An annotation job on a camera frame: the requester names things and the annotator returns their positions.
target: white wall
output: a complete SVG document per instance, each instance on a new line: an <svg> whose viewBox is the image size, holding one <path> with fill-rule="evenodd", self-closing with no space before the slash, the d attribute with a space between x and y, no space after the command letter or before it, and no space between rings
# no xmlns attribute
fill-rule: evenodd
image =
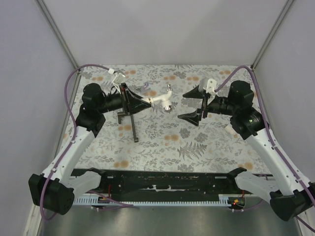
<svg viewBox="0 0 315 236"><path fill-rule="evenodd" d="M52 158L72 66L32 0L1 2L0 55L0 234L20 236L28 179Z"/></svg>
<svg viewBox="0 0 315 236"><path fill-rule="evenodd" d="M45 0L79 64L251 64L286 0Z"/></svg>
<svg viewBox="0 0 315 236"><path fill-rule="evenodd" d="M296 1L256 75L280 144L315 181L315 1Z"/></svg>

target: floral tablecloth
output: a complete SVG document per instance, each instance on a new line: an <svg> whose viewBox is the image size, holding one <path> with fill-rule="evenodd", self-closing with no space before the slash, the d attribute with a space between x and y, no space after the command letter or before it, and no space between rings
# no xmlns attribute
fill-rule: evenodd
<svg viewBox="0 0 315 236"><path fill-rule="evenodd" d="M165 113L161 104L134 115L139 142L133 141L130 117L118 125L117 111L105 114L106 122L97 138L82 155L76 168L121 169L138 171L229 172L245 167L253 173L270 173L257 153L239 135L225 131L229 117L208 115L198 127L177 118L200 107L200 99L183 98L183 93L199 84L203 78L214 78L218 85L235 69L225 65L110 65L126 73L126 84L137 94L157 96L166 93L167 84L173 88L173 111ZM83 88L98 83L106 93L111 88L110 74L100 68L87 67L81 71L81 81L73 105L75 117L82 103ZM234 80L251 82L245 70ZM149 82L141 92L136 88ZM229 82L219 95L227 95ZM69 121L63 145L73 132Z"/></svg>

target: white cable tray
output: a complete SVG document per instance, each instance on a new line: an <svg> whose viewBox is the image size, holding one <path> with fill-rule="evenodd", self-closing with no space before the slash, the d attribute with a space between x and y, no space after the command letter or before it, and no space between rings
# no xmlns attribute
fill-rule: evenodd
<svg viewBox="0 0 315 236"><path fill-rule="evenodd" d="M115 203L98 203L99 196L97 195L82 195L81 197L77 198L73 205L81 205L81 206L116 206L118 204ZM133 204L137 207L197 207L197 206L205 206L205 207L230 207L231 204L227 203L228 197L219 196L219 201L196 201L196 202L122 202L124 204Z"/></svg>

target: metal floor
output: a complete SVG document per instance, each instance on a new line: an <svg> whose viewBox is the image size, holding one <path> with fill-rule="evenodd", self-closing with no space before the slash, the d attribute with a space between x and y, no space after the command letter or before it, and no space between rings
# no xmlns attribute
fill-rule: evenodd
<svg viewBox="0 0 315 236"><path fill-rule="evenodd" d="M248 198L247 206L259 201ZM38 236L301 236L296 220L284 222L268 204L243 213L222 207L123 208L97 212L73 206L45 223Z"/></svg>

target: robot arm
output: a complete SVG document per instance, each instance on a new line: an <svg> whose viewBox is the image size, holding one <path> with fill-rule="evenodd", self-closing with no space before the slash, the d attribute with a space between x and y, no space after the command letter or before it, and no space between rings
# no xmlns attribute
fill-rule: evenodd
<svg viewBox="0 0 315 236"><path fill-rule="evenodd" d="M275 181L266 181L247 172L244 168L238 168L230 172L236 185L270 203L273 211L285 221L310 208L311 199L299 181L306 183L313 196L315 196L315 183L311 183L293 164L277 142L272 130L270 133L275 146L270 142L261 113L252 107L254 93L250 84L235 81L230 86L228 96L219 97L214 92L216 83L213 81L213 79L204 79L198 87L183 95L183 97L203 99L202 107L194 113L179 115L178 118L198 126L199 121L207 117L207 113L231 116L230 123L233 129L253 147L275 178ZM299 180L276 148L281 151L290 166L299 173Z"/></svg>
<svg viewBox="0 0 315 236"><path fill-rule="evenodd" d="M123 76L122 72L118 72L116 78L119 81L119 77ZM135 114L151 107L151 102L148 100L166 102L165 105L168 106L171 104L169 101L172 94L170 86L168 86L167 94L156 98L142 98L130 91L125 83L120 84L117 88L119 89L117 94L106 95L98 84L92 83L84 87L83 104L76 119L77 135L75 139L64 145L41 175L33 174L29 179L31 196L35 205L40 205L40 196L44 189L43 207L64 215L70 210L76 198L91 189L98 188L101 179L107 178L106 172L91 168L82 176L70 179L81 155L103 127L105 123L103 113L122 108L126 113Z"/></svg>

